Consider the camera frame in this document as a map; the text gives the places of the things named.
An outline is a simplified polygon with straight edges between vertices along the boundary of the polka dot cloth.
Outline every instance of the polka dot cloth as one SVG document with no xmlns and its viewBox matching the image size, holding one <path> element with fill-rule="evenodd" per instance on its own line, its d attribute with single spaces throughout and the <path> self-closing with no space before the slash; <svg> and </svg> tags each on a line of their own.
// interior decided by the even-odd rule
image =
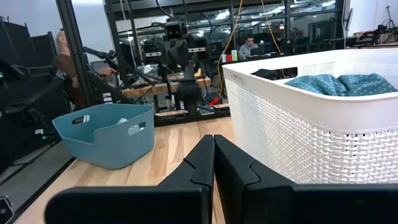
<svg viewBox="0 0 398 224">
<path fill-rule="evenodd" d="M 369 96 L 397 92 L 386 79 L 378 74 L 307 75 L 285 83 L 292 87 L 328 96 Z"/>
</svg>

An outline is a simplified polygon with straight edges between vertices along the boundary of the wooden table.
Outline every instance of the wooden table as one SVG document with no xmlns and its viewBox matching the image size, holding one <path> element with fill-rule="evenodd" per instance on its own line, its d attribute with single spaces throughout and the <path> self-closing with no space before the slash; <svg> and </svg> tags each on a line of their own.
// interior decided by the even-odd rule
<svg viewBox="0 0 398 224">
<path fill-rule="evenodd" d="M 176 81 L 176 78 L 173 78 L 174 76 L 170 77 L 170 80 L 172 81 Z M 198 78 L 198 85 L 200 87 L 205 87 L 205 86 L 210 86 L 211 85 L 211 80 L 206 77 L 205 79 L 203 78 Z M 152 86 L 145 86 L 142 88 L 138 88 L 138 89 L 127 89 L 127 90 L 123 90 L 123 94 L 127 97 L 134 97 L 134 96 L 141 96 L 142 94 L 144 94 L 148 89 L 152 88 Z M 178 88 L 178 82 L 172 82 L 170 83 L 170 89 L 171 91 L 177 91 Z M 150 89 L 147 94 L 161 94 L 161 93 L 167 93 L 168 89 L 167 89 L 167 85 L 166 83 L 162 83 L 162 84 L 157 84 L 155 85 L 155 87 L 153 87 L 152 89 Z"/>
<path fill-rule="evenodd" d="M 107 170 L 75 160 L 15 223 L 43 224 L 43 212 L 47 202 L 56 193 L 70 187 L 157 185 L 174 171 L 206 134 L 222 134 L 234 142 L 231 118 L 156 128 L 154 149 L 123 169 Z M 213 195 L 213 223 L 225 223 L 216 183 Z"/>
</svg>

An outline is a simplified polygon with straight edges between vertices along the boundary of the person sitting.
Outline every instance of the person sitting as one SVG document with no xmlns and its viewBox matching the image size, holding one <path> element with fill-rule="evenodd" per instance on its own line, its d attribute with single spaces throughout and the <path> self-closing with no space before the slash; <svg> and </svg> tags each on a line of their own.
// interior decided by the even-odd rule
<svg viewBox="0 0 398 224">
<path fill-rule="evenodd" d="M 68 94 L 69 100 L 75 105 L 75 110 L 83 109 L 86 105 L 79 88 L 75 63 L 70 55 L 65 31 L 60 31 L 57 34 L 57 44 L 59 47 L 59 54 L 53 63 L 58 69 L 57 76 L 65 80 L 67 86 L 65 91 Z M 115 73 L 116 71 L 109 67 L 104 67 L 98 70 L 98 74 L 102 77 L 113 75 Z"/>
<path fill-rule="evenodd" d="M 246 42 L 244 43 L 244 45 L 242 45 L 241 48 L 239 49 L 239 54 L 243 57 L 247 57 L 250 55 L 251 49 L 255 49 L 258 47 L 259 46 L 254 43 L 253 37 L 248 36 L 246 38 Z"/>
</svg>

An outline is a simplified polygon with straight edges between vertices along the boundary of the red object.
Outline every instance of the red object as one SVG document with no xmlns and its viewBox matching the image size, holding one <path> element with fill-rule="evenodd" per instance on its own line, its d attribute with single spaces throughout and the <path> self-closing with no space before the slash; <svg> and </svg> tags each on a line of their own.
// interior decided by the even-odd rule
<svg viewBox="0 0 398 224">
<path fill-rule="evenodd" d="M 226 61 L 232 62 L 232 55 L 226 55 Z"/>
<path fill-rule="evenodd" d="M 216 105 L 219 102 L 219 100 L 220 100 L 219 97 L 214 98 L 214 100 L 210 103 L 210 106 Z"/>
</svg>

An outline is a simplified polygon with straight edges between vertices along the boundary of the white laundry basket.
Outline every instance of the white laundry basket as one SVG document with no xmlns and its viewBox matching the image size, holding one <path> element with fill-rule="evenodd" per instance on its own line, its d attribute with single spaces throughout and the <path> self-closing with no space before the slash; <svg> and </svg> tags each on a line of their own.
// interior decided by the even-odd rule
<svg viewBox="0 0 398 224">
<path fill-rule="evenodd" d="M 223 66 L 237 145 L 296 183 L 398 182 L 398 93 L 323 96 L 250 75 L 377 73 L 398 88 L 398 49 L 334 50 Z"/>
</svg>

